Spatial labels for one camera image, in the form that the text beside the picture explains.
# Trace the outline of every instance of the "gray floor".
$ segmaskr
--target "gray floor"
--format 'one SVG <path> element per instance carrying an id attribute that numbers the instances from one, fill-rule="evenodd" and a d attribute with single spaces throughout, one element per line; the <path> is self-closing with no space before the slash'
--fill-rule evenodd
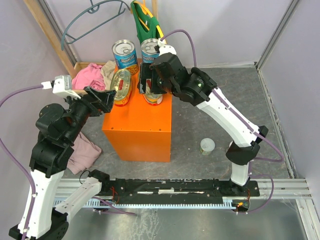
<path id="1" fill-rule="evenodd" d="M 263 200 L 251 200 L 252 209 Z M 294 199 L 272 200 L 264 209 L 236 215 L 219 209 L 127 209 L 99 215 L 82 208 L 63 240 L 307 240 Z"/>
<path id="2" fill-rule="evenodd" d="M 248 68 L 205 68 L 223 91 L 230 102 L 256 125 L 269 128 L 268 138 L 279 147 L 269 108 L 264 96 L 256 69 Z M 147 178 L 147 179 L 227 179 L 231 175 L 231 162 L 225 153 L 231 137 L 204 112 L 189 103 L 173 98 L 171 162 L 130 162 L 122 161 L 101 131 L 103 117 L 92 117 L 82 132 L 103 153 L 90 168 L 110 174 L 111 178 Z M 215 142 L 215 150 L 209 156 L 199 152 L 203 138 Z M 260 143 L 259 156 L 278 158 L 278 155 L 264 142 Z M 269 162 L 254 162 L 252 172 L 270 174 L 276 179 L 288 178 L 286 165 Z M 78 178 L 66 170 L 64 178 Z"/>

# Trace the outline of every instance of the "white wall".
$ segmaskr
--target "white wall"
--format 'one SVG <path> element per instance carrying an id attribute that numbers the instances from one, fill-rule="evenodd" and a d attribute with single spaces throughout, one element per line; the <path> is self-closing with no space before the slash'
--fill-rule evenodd
<path id="1" fill-rule="evenodd" d="M 0 98 L 12 91 L 52 81 L 67 74 L 46 36 L 21 0 L 0 1 Z M 32 90 L 12 97 L 0 109 L 0 137 L 29 169 L 37 142 L 35 122 L 47 103 L 61 101 L 50 90 Z M 29 184 L 0 150 L 0 239 L 21 220 Z"/>
<path id="2" fill-rule="evenodd" d="M 46 0 L 61 29 L 84 9 L 89 0 Z M 151 0 L 146 0 L 151 10 Z M 291 0 L 159 0 L 159 22 L 164 33 L 185 29 L 193 39 L 197 62 L 212 65 L 252 64 L 259 60 Z M 78 37 L 118 11 L 119 2 L 101 5 L 95 14 L 86 13 L 69 32 Z M 112 44 L 120 39 L 133 40 L 139 51 L 134 18 L 129 11 L 96 29 L 73 44 L 81 62 L 113 59 Z M 168 38 L 183 64 L 193 65 L 190 44 L 183 33 Z"/>
<path id="3" fill-rule="evenodd" d="M 320 213 L 320 1 L 301 1 L 262 68 L 300 177 Z"/>

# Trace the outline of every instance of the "cloth pile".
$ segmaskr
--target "cloth pile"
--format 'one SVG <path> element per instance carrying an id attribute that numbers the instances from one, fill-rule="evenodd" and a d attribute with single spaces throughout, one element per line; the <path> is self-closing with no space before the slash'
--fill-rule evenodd
<path id="1" fill-rule="evenodd" d="M 90 63 L 87 67 L 80 70 L 72 80 L 72 88 L 82 90 L 90 86 L 98 91 L 110 90 L 115 68 L 115 61 L 109 60 L 104 66 Z"/>
<path id="2" fill-rule="evenodd" d="M 70 169 L 73 174 L 90 168 L 102 152 L 101 148 L 89 141 L 82 132 L 76 137 L 72 148 L 74 152 L 66 167 Z"/>

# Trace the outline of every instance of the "food can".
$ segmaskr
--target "food can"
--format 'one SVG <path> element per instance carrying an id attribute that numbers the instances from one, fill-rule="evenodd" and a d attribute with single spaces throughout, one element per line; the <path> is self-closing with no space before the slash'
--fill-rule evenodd
<path id="1" fill-rule="evenodd" d="M 114 105 L 123 107 L 129 102 L 132 93 L 131 74 L 127 69 L 119 69 L 113 75 L 110 90 L 115 90 Z"/>
<path id="2" fill-rule="evenodd" d="M 141 43 L 142 62 L 152 64 L 159 56 L 155 46 L 158 45 L 158 39 L 149 38 Z"/>
<path id="3" fill-rule="evenodd" d="M 163 96 L 162 94 L 151 93 L 149 85 L 150 85 L 150 80 L 147 80 L 147 84 L 145 86 L 145 94 L 143 94 L 144 99 L 148 104 L 152 106 L 157 106 L 162 102 Z"/>
<path id="4" fill-rule="evenodd" d="M 130 40 L 116 41 L 112 52 L 118 69 L 128 69 L 131 75 L 138 72 L 138 60 L 135 45 Z"/>

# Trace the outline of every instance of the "metal hook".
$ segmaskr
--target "metal hook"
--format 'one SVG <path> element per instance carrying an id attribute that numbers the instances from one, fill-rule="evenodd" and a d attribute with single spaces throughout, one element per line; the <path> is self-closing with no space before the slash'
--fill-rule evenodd
<path id="1" fill-rule="evenodd" d="M 98 12 L 99 8 L 100 8 L 100 5 L 98 5 L 98 6 L 96 7 L 96 9 L 93 9 L 93 8 L 92 8 L 92 9 L 88 10 L 87 12 L 90 13 L 90 14 L 94 14 L 94 13 Z"/>
<path id="2" fill-rule="evenodd" d="M 91 30 L 87 31 L 86 33 L 82 34 L 81 36 L 75 38 L 71 35 L 68 34 L 68 30 L 69 28 L 71 27 L 72 24 L 75 23 L 75 21 L 80 18 L 83 14 L 85 13 L 90 13 L 90 14 L 94 14 L 95 12 L 97 12 L 99 10 L 99 6 L 101 4 L 104 4 L 104 3 L 108 3 L 108 2 L 121 2 L 120 4 L 120 7 L 119 7 L 119 11 L 117 13 L 117 15 L 109 18 L 108 20 L 104 21 L 103 23 L 100 23 L 98 26 L 95 26 L 94 28 L 92 28 Z M 91 7 L 85 9 L 84 11 L 82 11 L 78 16 L 76 16 L 70 23 L 69 25 L 65 28 L 63 34 L 62 34 L 62 37 L 61 37 L 61 50 L 63 51 L 64 50 L 64 42 L 66 44 L 73 44 L 74 42 L 78 41 L 79 39 L 83 38 L 84 36 L 86 36 L 87 34 L 91 33 L 92 31 L 96 30 L 97 28 L 101 27 L 102 25 L 106 24 L 107 22 L 111 21 L 112 19 L 120 16 L 121 14 L 123 14 L 125 11 L 126 11 L 126 8 L 122 9 L 122 6 L 123 4 L 125 4 L 125 6 L 128 8 L 128 10 L 130 11 L 130 7 L 128 6 L 128 4 L 126 2 L 124 2 L 123 0 L 104 0 L 104 1 L 101 1 L 99 3 L 96 3 L 94 5 L 92 5 Z M 69 38 L 72 39 L 72 41 L 68 42 L 68 41 L 65 41 L 66 39 L 66 36 L 68 36 Z"/>

